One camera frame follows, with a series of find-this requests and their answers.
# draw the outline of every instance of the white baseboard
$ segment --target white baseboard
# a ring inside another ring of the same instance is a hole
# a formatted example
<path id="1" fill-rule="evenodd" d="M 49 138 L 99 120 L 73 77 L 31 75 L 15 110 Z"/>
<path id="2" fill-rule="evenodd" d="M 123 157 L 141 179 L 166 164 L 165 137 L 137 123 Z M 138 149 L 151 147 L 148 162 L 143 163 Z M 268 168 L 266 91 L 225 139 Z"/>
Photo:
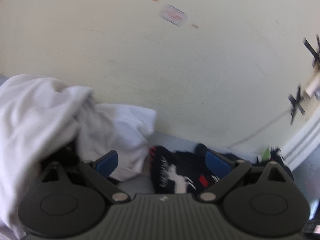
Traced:
<path id="1" fill-rule="evenodd" d="M 308 122 L 281 147 L 282 155 L 293 171 L 320 144 L 320 106 Z"/>

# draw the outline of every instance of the dark fabric pile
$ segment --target dark fabric pile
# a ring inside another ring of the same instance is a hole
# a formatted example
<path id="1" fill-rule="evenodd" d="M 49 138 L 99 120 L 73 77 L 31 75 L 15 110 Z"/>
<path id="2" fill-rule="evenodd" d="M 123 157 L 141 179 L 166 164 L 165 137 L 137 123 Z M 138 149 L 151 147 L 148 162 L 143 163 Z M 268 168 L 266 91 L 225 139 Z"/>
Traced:
<path id="1" fill-rule="evenodd" d="M 173 194 L 173 193 L 193 193 L 199 194 L 206 188 L 219 181 L 217 174 L 219 172 L 210 170 L 207 167 L 205 155 L 208 149 L 205 145 L 199 144 L 195 152 L 175 152 L 172 153 L 162 146 L 156 146 L 149 149 L 150 154 L 150 172 L 151 181 L 155 193 Z M 229 160 L 236 161 L 240 158 L 233 154 L 224 154 Z M 280 150 L 272 149 L 270 160 L 259 163 L 253 163 L 253 166 L 265 166 L 269 161 L 278 162 L 293 179 L 290 169 L 285 165 Z"/>

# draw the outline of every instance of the cream wall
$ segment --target cream wall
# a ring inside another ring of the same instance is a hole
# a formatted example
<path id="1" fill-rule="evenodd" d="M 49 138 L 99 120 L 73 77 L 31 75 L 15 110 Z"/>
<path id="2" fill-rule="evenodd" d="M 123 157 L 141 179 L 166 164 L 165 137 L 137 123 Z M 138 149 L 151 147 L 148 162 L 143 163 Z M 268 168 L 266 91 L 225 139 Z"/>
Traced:
<path id="1" fill-rule="evenodd" d="M 188 19 L 159 17 L 165 4 Z M 320 32 L 320 0 L 0 0 L 0 73 L 91 86 L 101 102 L 156 109 L 157 129 L 228 146 L 290 108 Z M 290 114 L 235 147 L 285 143 Z"/>

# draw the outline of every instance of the white graphic print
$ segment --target white graphic print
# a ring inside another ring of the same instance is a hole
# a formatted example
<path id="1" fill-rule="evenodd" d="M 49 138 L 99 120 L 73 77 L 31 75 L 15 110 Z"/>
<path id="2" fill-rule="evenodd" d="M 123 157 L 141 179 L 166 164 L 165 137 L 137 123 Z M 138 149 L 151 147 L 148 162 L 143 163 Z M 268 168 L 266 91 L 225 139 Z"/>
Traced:
<path id="1" fill-rule="evenodd" d="M 161 187 L 166 187 L 168 184 L 168 167 L 169 164 L 163 156 L 161 157 L 161 170 L 160 170 L 160 180 L 161 180 Z"/>
<path id="2" fill-rule="evenodd" d="M 215 182 L 218 182 L 218 181 L 219 181 L 219 178 L 218 178 L 217 176 L 211 175 L 211 177 L 215 180 Z"/>
<path id="3" fill-rule="evenodd" d="M 168 169 L 168 178 L 175 182 L 174 192 L 175 193 L 187 193 L 188 185 L 191 185 L 194 189 L 193 181 L 187 176 L 181 176 L 177 174 L 176 166 L 171 164 Z"/>

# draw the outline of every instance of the white cloth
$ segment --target white cloth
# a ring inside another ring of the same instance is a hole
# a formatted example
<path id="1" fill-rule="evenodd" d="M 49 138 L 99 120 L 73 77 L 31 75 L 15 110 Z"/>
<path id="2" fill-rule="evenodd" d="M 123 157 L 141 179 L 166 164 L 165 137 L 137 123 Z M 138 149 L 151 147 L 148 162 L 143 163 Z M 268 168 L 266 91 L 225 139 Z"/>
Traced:
<path id="1" fill-rule="evenodd" d="M 25 233 L 17 207 L 39 172 L 39 162 L 77 137 L 81 159 L 116 150 L 112 173 L 126 180 L 141 173 L 146 136 L 156 111 L 128 105 L 94 105 L 92 89 L 55 78 L 18 75 L 0 86 L 0 239 Z"/>

